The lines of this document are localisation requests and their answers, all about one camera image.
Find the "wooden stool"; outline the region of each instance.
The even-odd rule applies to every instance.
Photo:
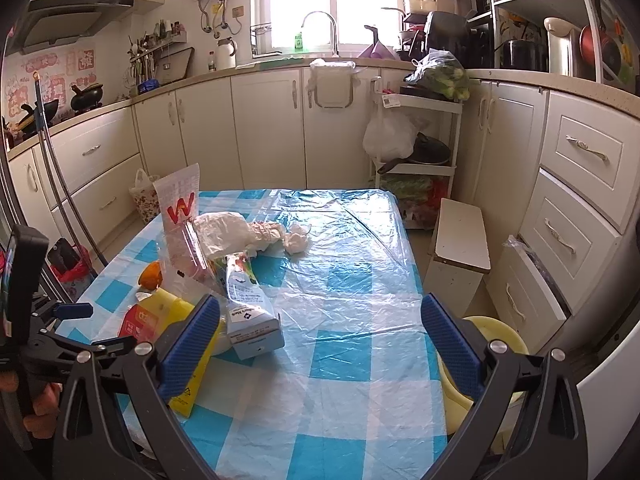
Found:
[[[482,276],[491,271],[480,208],[443,198],[431,247],[424,293],[432,292],[456,316],[463,317]]]

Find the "table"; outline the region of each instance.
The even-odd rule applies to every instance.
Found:
[[[422,287],[395,198],[380,190],[201,192],[200,212],[311,228],[305,254],[280,244],[253,260],[282,318],[285,347],[239,361],[210,359],[196,406],[181,421],[207,462],[233,479],[418,479],[447,444],[434,347],[420,323]],[[156,218],[80,301],[89,320],[61,335],[115,336],[157,259]],[[137,436],[133,408],[125,419]]]

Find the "faucet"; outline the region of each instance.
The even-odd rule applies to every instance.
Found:
[[[304,19],[302,20],[302,25],[300,25],[300,27],[304,27],[306,19],[312,14],[315,14],[316,12],[320,12],[320,14],[324,14],[331,20],[331,43],[332,43],[331,46],[334,51],[334,56],[339,56],[340,53],[338,52],[338,25],[337,23],[335,23],[335,18],[332,15],[330,15],[328,12],[324,12],[324,10],[312,10],[310,13],[308,13],[308,15],[304,17]]]

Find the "checkered tablecloth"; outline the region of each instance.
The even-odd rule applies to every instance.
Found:
[[[434,347],[394,197],[380,190],[201,192],[200,212],[311,228],[305,254],[274,245],[253,260],[282,318],[285,347],[239,361],[212,357],[183,422],[207,462],[233,479],[417,479],[447,443]],[[158,257],[156,218],[80,301],[89,320],[58,333],[115,336],[137,281]],[[132,406],[122,402],[127,420]]]

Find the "metal screw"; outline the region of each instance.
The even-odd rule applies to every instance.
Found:
[[[85,362],[87,362],[89,359],[91,359],[91,352],[88,352],[87,350],[82,350],[77,356],[76,356],[76,361],[78,361],[80,364],[84,364]]]
[[[509,349],[507,343],[500,341],[499,339],[491,341],[489,343],[489,348],[497,354],[504,354]]]
[[[553,359],[555,359],[556,361],[564,361],[564,358],[566,357],[566,355],[564,354],[564,352],[561,349],[554,348],[551,351],[551,357]]]
[[[151,343],[148,343],[146,341],[144,343],[140,343],[134,348],[134,351],[138,355],[147,355],[152,350],[153,350],[153,346],[151,345]]]

